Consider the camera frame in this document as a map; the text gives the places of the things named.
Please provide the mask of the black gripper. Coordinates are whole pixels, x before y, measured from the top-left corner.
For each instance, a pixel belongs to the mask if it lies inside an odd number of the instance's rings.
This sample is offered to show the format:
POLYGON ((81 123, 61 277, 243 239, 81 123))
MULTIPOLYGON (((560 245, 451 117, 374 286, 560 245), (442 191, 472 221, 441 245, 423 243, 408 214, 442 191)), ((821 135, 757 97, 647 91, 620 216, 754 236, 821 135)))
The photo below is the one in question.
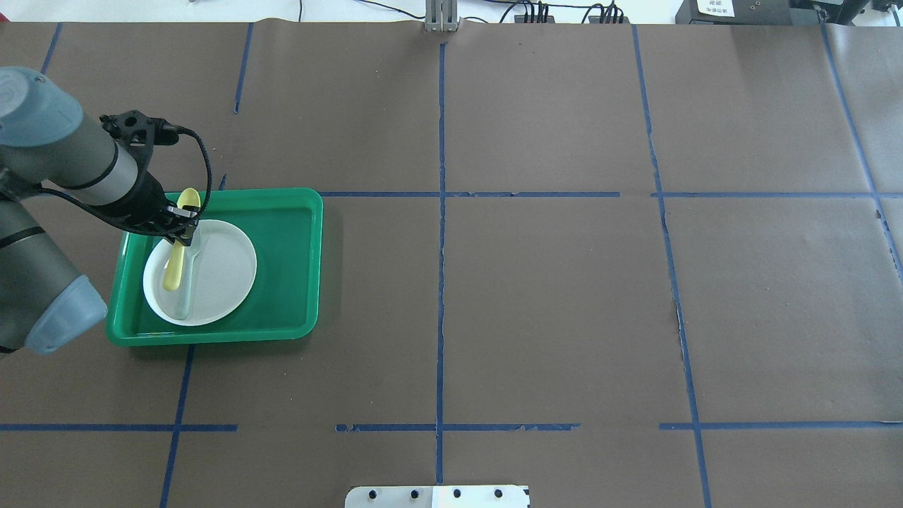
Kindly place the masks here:
POLYGON ((190 247, 197 224, 187 224, 199 215, 200 206, 176 206, 162 192, 140 190, 130 193, 121 203, 116 225, 132 234, 159 236, 171 245, 190 247))

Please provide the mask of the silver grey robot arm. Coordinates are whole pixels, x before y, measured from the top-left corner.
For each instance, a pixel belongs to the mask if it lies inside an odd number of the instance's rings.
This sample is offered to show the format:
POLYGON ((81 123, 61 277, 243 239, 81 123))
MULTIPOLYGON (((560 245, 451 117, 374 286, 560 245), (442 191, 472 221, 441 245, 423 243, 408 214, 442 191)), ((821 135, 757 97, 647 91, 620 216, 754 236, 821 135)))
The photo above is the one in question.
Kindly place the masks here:
POLYGON ((156 147, 186 126, 138 110, 91 119, 77 99, 42 72, 1 71, 1 351, 54 353, 107 316, 107 304, 39 225, 27 200, 55 197, 126 234, 187 246, 207 203, 177 205, 149 166, 156 147))

